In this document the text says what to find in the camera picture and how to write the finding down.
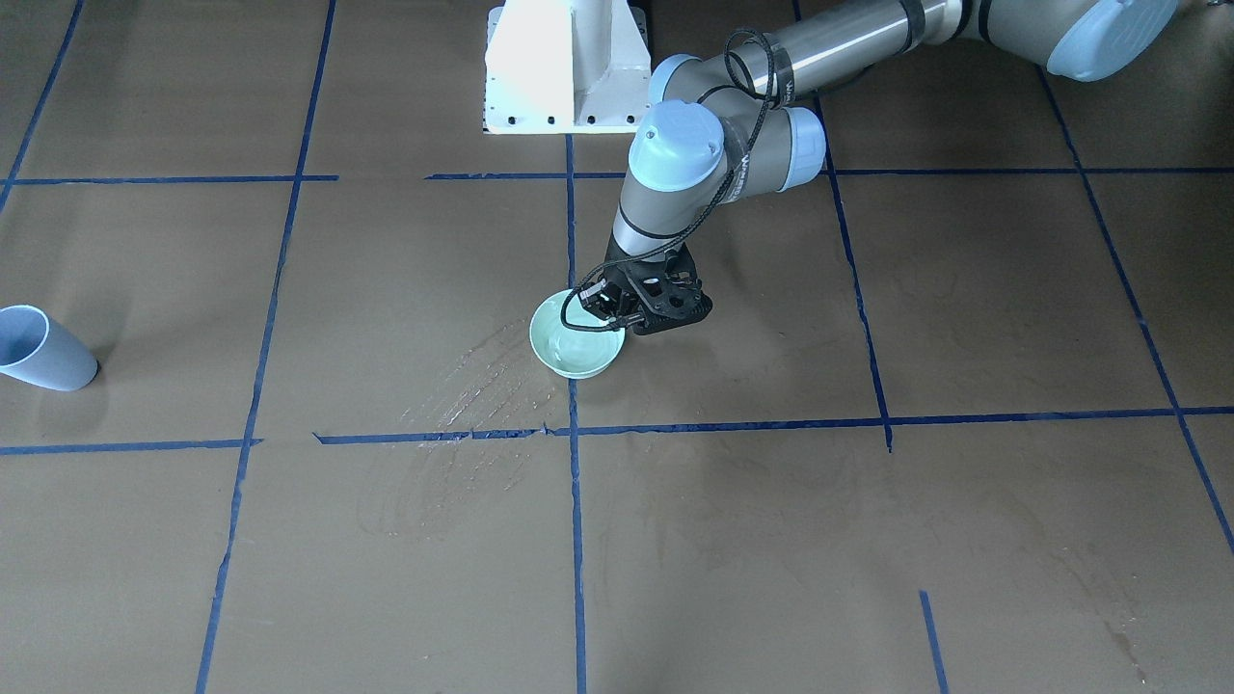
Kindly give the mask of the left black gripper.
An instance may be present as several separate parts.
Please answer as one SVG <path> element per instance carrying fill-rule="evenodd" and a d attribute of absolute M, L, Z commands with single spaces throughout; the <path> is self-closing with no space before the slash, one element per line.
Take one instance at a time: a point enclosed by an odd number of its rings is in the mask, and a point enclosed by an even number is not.
<path fill-rule="evenodd" d="M 612 237 L 605 249 L 603 262 L 607 263 L 601 272 L 603 285 L 587 285 L 582 289 L 582 310 L 591 312 L 601 325 L 619 322 L 636 314 L 636 293 L 631 290 L 631 278 L 691 270 L 691 254 L 684 243 L 675 243 L 660 254 L 636 261 Z"/>

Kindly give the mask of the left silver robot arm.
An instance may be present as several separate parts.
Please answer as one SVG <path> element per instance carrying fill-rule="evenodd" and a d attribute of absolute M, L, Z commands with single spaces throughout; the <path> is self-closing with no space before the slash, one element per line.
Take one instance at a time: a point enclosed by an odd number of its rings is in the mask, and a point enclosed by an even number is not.
<path fill-rule="evenodd" d="M 1075 82 L 1123 70 L 1176 1 L 847 1 L 772 32 L 737 28 L 713 58 L 656 65 L 605 259 L 570 293 L 590 333 L 661 333 L 712 303 L 684 242 L 723 203 L 819 175 L 827 135 L 798 98 L 921 44 L 981 40 Z"/>

